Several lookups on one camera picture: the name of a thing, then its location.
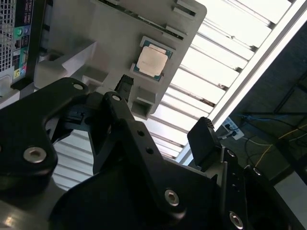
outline yellow cable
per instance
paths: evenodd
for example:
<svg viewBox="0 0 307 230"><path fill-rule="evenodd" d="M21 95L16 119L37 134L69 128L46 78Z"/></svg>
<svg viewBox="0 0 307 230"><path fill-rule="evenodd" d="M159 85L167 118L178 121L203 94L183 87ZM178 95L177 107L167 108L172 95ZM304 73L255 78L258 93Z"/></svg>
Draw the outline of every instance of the yellow cable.
<svg viewBox="0 0 307 230"><path fill-rule="evenodd" d="M284 137L288 136L289 134L294 133L294 132L296 132L296 131L298 131L298 130L300 130L301 128L304 128L304 127L306 127L306 126L307 126L307 124L305 124L305 125L303 125L303 126L297 128L297 129L294 129L294 130L292 130L292 131L290 131L290 132L287 132L286 134L283 134L283 135L282 135L281 137L279 137L278 139L280 140L281 138L284 138ZM262 160L263 156L270 150L270 148L271 148L272 146L273 146L273 145L268 146L268 148L263 152L263 154L261 155L260 159L258 160L258 162L257 162L257 164L256 164L255 166L257 166L257 165L260 163L260 161Z"/></svg>

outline ventilation grille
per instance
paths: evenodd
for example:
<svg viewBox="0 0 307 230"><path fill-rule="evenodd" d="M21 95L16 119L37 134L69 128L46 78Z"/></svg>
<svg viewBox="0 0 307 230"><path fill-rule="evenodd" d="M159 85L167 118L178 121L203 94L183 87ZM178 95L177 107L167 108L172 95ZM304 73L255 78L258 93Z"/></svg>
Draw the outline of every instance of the ventilation grille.
<svg viewBox="0 0 307 230"><path fill-rule="evenodd" d="M0 72L12 66L16 0L0 2Z"/></svg>

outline power outlet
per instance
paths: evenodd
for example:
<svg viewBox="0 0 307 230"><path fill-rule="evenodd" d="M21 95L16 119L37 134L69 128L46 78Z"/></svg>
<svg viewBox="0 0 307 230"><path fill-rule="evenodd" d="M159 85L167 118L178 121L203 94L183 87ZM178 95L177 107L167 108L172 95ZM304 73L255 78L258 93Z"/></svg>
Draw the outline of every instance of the power outlet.
<svg viewBox="0 0 307 230"><path fill-rule="evenodd" d="M229 128L231 130L236 131L236 135L232 136L235 140L239 140L240 138L244 137L244 133L241 131L241 129L238 128L238 126L233 122L233 120L230 119L230 117L228 117L223 123L222 126L230 132L230 130L228 128L226 128L226 125L229 125Z"/></svg>

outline usb port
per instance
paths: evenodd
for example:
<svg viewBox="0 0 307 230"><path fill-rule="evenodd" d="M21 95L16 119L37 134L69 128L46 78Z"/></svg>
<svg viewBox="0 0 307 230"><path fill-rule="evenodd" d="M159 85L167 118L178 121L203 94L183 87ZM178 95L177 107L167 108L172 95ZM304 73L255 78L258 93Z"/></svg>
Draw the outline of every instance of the usb port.
<svg viewBox="0 0 307 230"><path fill-rule="evenodd" d="M27 23L28 23L28 24L30 24L30 22L31 22L31 15L30 15L30 14L28 14L28 17L27 17Z"/></svg>

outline metal bolt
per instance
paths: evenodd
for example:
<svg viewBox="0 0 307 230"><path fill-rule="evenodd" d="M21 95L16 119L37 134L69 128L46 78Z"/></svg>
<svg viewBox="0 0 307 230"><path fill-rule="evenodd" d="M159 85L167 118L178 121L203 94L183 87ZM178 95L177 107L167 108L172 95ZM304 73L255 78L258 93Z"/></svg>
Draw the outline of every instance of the metal bolt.
<svg viewBox="0 0 307 230"><path fill-rule="evenodd" d="M116 95L113 95L112 98L113 98L114 100L116 100L116 101L120 101L120 100L121 100L121 98L120 98L120 97L117 97Z"/></svg>
<svg viewBox="0 0 307 230"><path fill-rule="evenodd" d="M45 150L40 147L30 147L24 151L24 159L30 163L40 163L46 156Z"/></svg>
<svg viewBox="0 0 307 230"><path fill-rule="evenodd" d="M240 229L240 230L243 229L243 222L241 221L240 217L236 213L230 211L229 218L237 229Z"/></svg>
<svg viewBox="0 0 307 230"><path fill-rule="evenodd" d="M261 173L259 172L259 170L257 168L253 168L254 172L258 175L261 176Z"/></svg>
<svg viewBox="0 0 307 230"><path fill-rule="evenodd" d="M236 156L235 156L235 154L234 154L232 151L227 150L227 152L228 152L228 154L229 154L230 156L232 156L232 157L236 157Z"/></svg>
<svg viewBox="0 0 307 230"><path fill-rule="evenodd" d="M171 205L171 206L177 206L179 205L179 197L178 195L171 189L167 189L164 193L166 201Z"/></svg>
<svg viewBox="0 0 307 230"><path fill-rule="evenodd" d="M78 90L83 90L83 86L81 86L81 85L74 84L73 86L74 86L76 89L78 89Z"/></svg>

